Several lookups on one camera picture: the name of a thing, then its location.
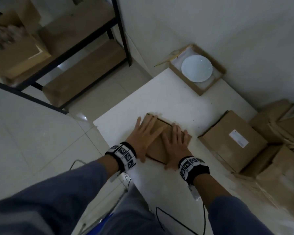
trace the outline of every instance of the shelf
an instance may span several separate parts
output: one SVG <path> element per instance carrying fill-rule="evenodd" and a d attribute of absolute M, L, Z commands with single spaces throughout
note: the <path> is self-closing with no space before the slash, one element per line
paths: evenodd
<path fill-rule="evenodd" d="M 113 6 L 105 0 L 83 1 L 38 31 L 52 57 L 7 84 L 25 89 L 116 23 Z"/>
<path fill-rule="evenodd" d="M 63 108 L 110 70 L 126 61 L 124 49 L 109 40 L 43 87 L 53 106 Z"/>

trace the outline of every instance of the black metal shelf frame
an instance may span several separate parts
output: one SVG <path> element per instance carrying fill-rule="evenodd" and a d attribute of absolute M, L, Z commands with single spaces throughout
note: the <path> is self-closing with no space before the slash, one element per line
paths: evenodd
<path fill-rule="evenodd" d="M 18 95 L 20 97 L 23 97 L 25 99 L 28 99 L 28 100 L 30 100 L 32 102 L 35 102 L 37 104 L 40 104 L 42 106 L 46 106 L 46 107 L 48 107 L 50 109 L 56 110 L 56 111 L 58 111 L 60 113 L 67 114 L 68 112 L 66 110 L 63 110 L 63 108 L 68 106 L 71 102 L 73 102 L 78 97 L 80 97 L 82 94 L 84 94 L 86 91 L 88 91 L 90 88 L 92 88 L 96 83 L 98 83 L 100 80 L 102 80 L 107 75 L 112 73 L 114 70 L 116 70 L 118 67 L 120 67 L 123 63 L 128 62 L 129 66 L 132 65 L 132 58 L 131 58 L 131 55 L 129 53 L 128 47 L 127 47 L 125 33 L 124 33 L 124 30 L 123 30 L 123 25 L 122 25 L 122 21 L 121 21 L 120 12 L 119 12 L 119 9 L 118 9 L 117 0 L 112 0 L 112 5 L 113 5 L 113 8 L 114 8 L 114 14 L 115 14 L 115 17 L 113 19 L 111 19 L 110 21 L 105 23 L 102 27 L 95 30 L 93 33 L 91 33 L 85 39 L 83 39 L 78 44 L 76 44 L 75 46 L 70 48 L 68 51 L 64 52 L 62 55 L 60 55 L 59 57 L 54 59 L 52 62 L 48 63 L 42 69 L 40 69 L 35 74 L 33 74 L 31 77 L 29 77 L 28 79 L 26 79 L 23 82 L 19 83 L 16 87 L 10 87 L 10 86 L 8 86 L 6 84 L 0 83 L 0 89 L 8 91 L 8 92 L 10 92 L 12 94 Z M 52 69 L 56 68 L 58 65 L 63 63 L 65 60 L 67 60 L 68 58 L 70 58 L 71 56 L 76 54 L 82 48 L 86 47 L 88 44 L 93 42 L 99 36 L 103 35 L 105 32 L 107 32 L 109 39 L 114 39 L 111 28 L 114 27 L 115 25 L 118 25 L 118 27 L 119 27 L 126 58 L 124 60 L 122 60 L 120 63 L 118 63 L 117 65 L 115 65 L 112 69 L 107 71 L 99 79 L 96 79 L 93 83 L 91 83 L 89 86 L 87 86 L 81 92 L 79 92 L 74 97 L 72 97 L 69 101 L 67 101 L 66 103 L 64 103 L 60 107 L 56 107 L 56 106 L 53 106 L 53 105 L 51 105 L 51 104 L 49 104 L 47 102 L 44 102 L 44 101 L 42 101 L 40 99 L 37 99 L 35 97 L 32 97 L 32 96 L 22 92 L 24 89 L 26 89 L 29 86 L 33 86 L 33 87 L 37 88 L 38 90 L 42 90 L 42 86 L 39 83 L 36 82 L 38 79 L 40 79 L 41 77 L 46 75 L 48 72 L 50 72 Z"/>

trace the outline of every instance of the wristband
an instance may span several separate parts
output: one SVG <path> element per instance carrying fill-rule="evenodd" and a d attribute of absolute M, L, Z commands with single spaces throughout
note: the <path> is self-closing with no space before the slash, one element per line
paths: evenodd
<path fill-rule="evenodd" d="M 182 158 L 179 162 L 179 172 L 188 185 L 194 185 L 194 179 L 200 174 L 210 174 L 205 162 L 193 156 Z"/>
<path fill-rule="evenodd" d="M 111 147 L 105 154 L 111 155 L 117 162 L 120 172 L 126 172 L 136 165 L 136 153 L 127 142 Z"/>

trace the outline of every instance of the white table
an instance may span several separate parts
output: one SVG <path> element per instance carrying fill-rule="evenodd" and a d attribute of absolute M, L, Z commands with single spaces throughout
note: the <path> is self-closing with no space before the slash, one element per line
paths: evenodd
<path fill-rule="evenodd" d="M 111 147 L 124 141 L 133 130 L 137 117 L 144 117 L 147 112 L 177 122 L 193 136 L 189 150 L 209 165 L 212 176 L 231 194 L 247 203 L 270 229 L 276 229 L 276 224 L 271 227 L 271 220 L 266 218 L 266 205 L 236 181 L 197 139 L 226 110 L 233 110 L 246 121 L 256 114 L 256 110 L 224 80 L 220 79 L 204 95 L 199 96 L 170 69 L 166 69 L 96 119 L 94 125 Z M 178 172 L 164 171 L 163 165 L 147 159 L 144 164 L 139 161 L 128 174 L 153 211 L 159 206 L 196 233 L 203 233 L 202 202 L 193 199 Z M 277 210 L 272 207 L 269 212 L 270 219 L 277 214 Z M 174 235 L 191 234 L 167 215 L 162 212 L 158 214 L 160 221 Z M 206 234 L 212 234 L 207 213 L 206 218 Z"/>

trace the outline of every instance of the white ceramic plate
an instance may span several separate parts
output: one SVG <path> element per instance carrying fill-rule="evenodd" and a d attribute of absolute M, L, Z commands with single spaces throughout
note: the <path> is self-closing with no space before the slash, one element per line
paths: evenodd
<path fill-rule="evenodd" d="M 187 57 L 182 63 L 182 73 L 192 82 L 203 82 L 212 74 L 212 64 L 201 55 Z"/>

